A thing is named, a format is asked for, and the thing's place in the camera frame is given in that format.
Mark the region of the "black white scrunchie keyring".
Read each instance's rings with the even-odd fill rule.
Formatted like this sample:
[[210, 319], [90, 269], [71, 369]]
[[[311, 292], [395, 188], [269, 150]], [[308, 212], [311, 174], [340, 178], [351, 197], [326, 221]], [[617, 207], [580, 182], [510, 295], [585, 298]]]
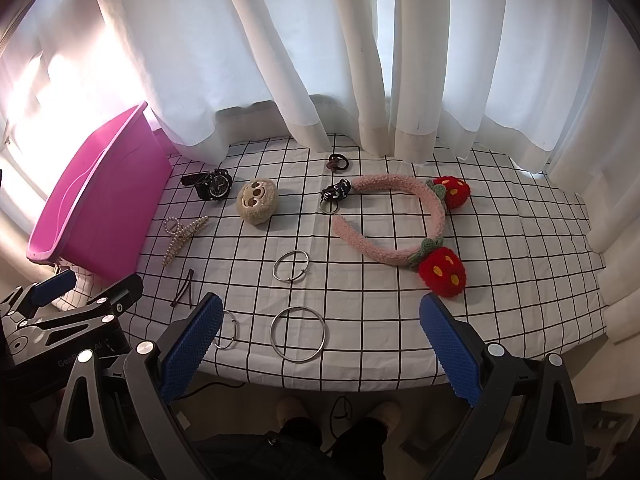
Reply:
[[336, 214], [340, 210], [340, 203], [352, 192], [352, 184], [347, 179], [341, 179], [329, 185], [320, 192], [320, 211], [324, 214]]

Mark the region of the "pink plastic tub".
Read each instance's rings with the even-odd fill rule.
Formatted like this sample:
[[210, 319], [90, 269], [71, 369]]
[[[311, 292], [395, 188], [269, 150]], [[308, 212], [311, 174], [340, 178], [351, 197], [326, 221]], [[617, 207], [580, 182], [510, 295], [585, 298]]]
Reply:
[[136, 270], [171, 174], [145, 109], [125, 110], [81, 145], [30, 234], [28, 260], [65, 260], [111, 282]]

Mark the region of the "pink strawberry headband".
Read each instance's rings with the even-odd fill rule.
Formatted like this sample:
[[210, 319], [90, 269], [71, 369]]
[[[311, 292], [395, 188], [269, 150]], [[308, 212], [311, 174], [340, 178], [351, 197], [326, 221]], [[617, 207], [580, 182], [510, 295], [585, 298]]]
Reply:
[[352, 192], [332, 214], [335, 236], [368, 260], [416, 272], [438, 296], [454, 298], [463, 292], [465, 266], [445, 235], [450, 212], [471, 196], [465, 181], [367, 174], [349, 182]]

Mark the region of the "black hair pin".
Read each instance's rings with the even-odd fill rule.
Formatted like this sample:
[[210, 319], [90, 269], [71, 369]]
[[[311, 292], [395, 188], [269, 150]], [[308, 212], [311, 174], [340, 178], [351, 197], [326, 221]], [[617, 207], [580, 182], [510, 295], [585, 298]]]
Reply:
[[186, 304], [189, 306], [190, 309], [194, 307], [193, 297], [192, 297], [193, 278], [194, 278], [194, 270], [189, 269], [188, 272], [186, 272], [186, 277], [184, 278], [184, 280], [179, 283], [174, 299], [171, 300], [170, 302], [170, 306], [172, 308], [177, 307], [178, 304], [180, 304], [180, 301], [183, 300], [183, 298], [186, 298]]

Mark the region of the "white curtain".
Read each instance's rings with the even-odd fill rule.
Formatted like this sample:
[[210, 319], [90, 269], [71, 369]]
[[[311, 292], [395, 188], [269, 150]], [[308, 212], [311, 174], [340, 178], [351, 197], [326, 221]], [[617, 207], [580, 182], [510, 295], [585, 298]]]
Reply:
[[473, 142], [587, 202], [606, 343], [580, 372], [639, 389], [639, 51], [600, 0], [3, 0], [1, 121], [70, 143], [18, 73], [77, 58], [99, 24], [171, 141], [214, 160], [266, 122], [308, 148], [344, 133], [423, 162]]

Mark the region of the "black white checkered cloth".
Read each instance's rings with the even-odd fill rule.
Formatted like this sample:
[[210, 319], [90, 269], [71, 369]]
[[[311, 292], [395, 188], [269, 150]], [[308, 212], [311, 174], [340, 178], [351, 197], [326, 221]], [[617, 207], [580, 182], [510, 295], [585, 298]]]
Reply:
[[[348, 160], [348, 178], [448, 174], [469, 183], [470, 199], [448, 216], [445, 235], [468, 282], [447, 306], [484, 340], [539, 358], [603, 333], [597, 285], [603, 263], [588, 247], [587, 211], [577, 195], [481, 146], [461, 159], [437, 145], [428, 162], [411, 165], [371, 156], [344, 136], [332, 144]], [[323, 155], [290, 138], [230, 148], [222, 166], [236, 188], [255, 178], [278, 186], [279, 208], [261, 226], [242, 221], [233, 200], [205, 203], [180, 183], [202, 164], [178, 156], [171, 163], [137, 263], [143, 294], [120, 318], [131, 342], [154, 340], [189, 314], [186, 298], [175, 308], [170, 302], [193, 269], [194, 306], [214, 292], [227, 309], [220, 341], [203, 361], [206, 372], [322, 391], [442, 381], [419, 323], [424, 283], [410, 270], [366, 259], [333, 234], [333, 218], [319, 208], [320, 192], [335, 181]], [[201, 216], [209, 222], [164, 268], [171, 240], [164, 221], [187, 224]]]

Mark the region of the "pearl hair claw clip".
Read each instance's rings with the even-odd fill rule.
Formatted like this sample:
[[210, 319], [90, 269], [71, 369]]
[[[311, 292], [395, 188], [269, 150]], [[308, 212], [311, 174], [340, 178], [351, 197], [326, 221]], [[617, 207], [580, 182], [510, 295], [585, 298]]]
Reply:
[[198, 234], [207, 222], [209, 222], [209, 216], [198, 217], [187, 224], [183, 224], [176, 217], [169, 217], [164, 221], [165, 232], [171, 237], [163, 256], [162, 266], [164, 268], [170, 265], [171, 261], [179, 255], [183, 246], [195, 234]]

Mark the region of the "beige plush face clip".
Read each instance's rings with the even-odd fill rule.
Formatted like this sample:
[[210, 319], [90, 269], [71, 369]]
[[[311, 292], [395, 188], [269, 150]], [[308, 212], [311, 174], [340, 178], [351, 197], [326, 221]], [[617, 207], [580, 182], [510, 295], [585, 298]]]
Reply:
[[240, 189], [236, 210], [241, 219], [252, 226], [267, 222], [276, 212], [279, 193], [273, 180], [253, 179]]

